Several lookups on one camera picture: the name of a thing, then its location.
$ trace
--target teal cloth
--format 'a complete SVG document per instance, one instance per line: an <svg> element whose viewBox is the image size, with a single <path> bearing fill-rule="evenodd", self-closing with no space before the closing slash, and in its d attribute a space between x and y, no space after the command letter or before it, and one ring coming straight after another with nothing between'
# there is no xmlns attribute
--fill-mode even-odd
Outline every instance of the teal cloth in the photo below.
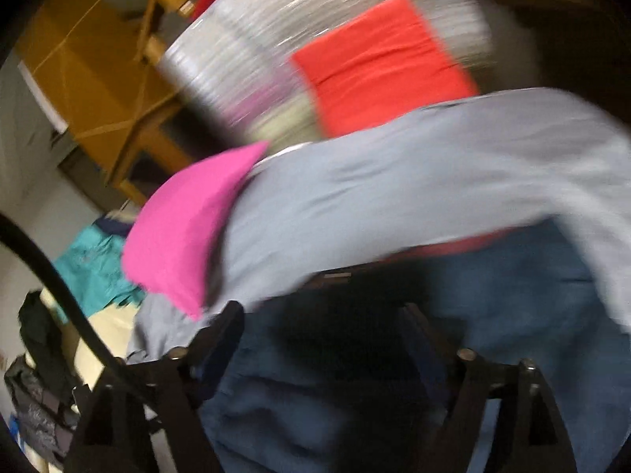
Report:
<svg viewBox="0 0 631 473"><path fill-rule="evenodd" d="M146 293L127 280L121 269L124 238L108 235L95 225L81 231L55 262L55 268L89 317L110 304L139 305ZM67 322L61 308L59 317Z"/></svg>

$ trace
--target black cable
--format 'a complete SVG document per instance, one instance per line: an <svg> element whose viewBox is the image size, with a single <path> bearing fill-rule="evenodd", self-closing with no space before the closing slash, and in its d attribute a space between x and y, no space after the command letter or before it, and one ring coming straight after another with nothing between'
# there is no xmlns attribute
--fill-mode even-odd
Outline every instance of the black cable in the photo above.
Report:
<svg viewBox="0 0 631 473"><path fill-rule="evenodd" d="M11 219L1 213L0 243L7 246L39 278L103 366L109 368L125 388L138 397L143 404L156 410L151 390L145 384L138 382L100 340L81 311L75 297L42 250Z"/></svg>

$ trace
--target wall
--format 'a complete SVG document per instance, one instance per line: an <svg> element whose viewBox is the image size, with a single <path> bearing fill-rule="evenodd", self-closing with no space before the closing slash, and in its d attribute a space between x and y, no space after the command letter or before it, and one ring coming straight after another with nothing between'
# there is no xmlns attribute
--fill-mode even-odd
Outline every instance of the wall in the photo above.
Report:
<svg viewBox="0 0 631 473"><path fill-rule="evenodd" d="M19 205L3 207L2 211L52 259L65 250L82 227L99 216L97 209L54 169L40 177ZM40 286L20 260L0 248L0 352L9 363L24 351L17 321L18 309L26 293ZM6 419L11 410L12 404L2 382L2 417Z"/></svg>

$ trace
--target pink fabric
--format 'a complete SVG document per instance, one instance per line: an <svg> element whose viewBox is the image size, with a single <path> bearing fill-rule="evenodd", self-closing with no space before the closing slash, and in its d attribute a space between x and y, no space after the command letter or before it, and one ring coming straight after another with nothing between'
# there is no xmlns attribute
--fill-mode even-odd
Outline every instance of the pink fabric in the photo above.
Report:
<svg viewBox="0 0 631 473"><path fill-rule="evenodd" d="M206 260L237 192L267 142L231 149L178 172L147 201L122 254L130 281L198 320Z"/></svg>

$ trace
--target shiny plastic wrap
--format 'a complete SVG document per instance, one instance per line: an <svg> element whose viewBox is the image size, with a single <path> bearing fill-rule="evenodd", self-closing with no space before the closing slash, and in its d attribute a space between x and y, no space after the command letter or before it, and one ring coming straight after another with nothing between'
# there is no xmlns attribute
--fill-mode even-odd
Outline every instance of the shiny plastic wrap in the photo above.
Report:
<svg viewBox="0 0 631 473"><path fill-rule="evenodd" d="M195 107L218 115L245 142L276 143L279 134L282 147L317 140L313 103L288 56L382 1L217 0L169 47L159 68ZM457 61L472 69L490 63L490 32L475 0L412 1ZM270 112L283 124L270 123ZM283 128L287 123L294 129Z"/></svg>

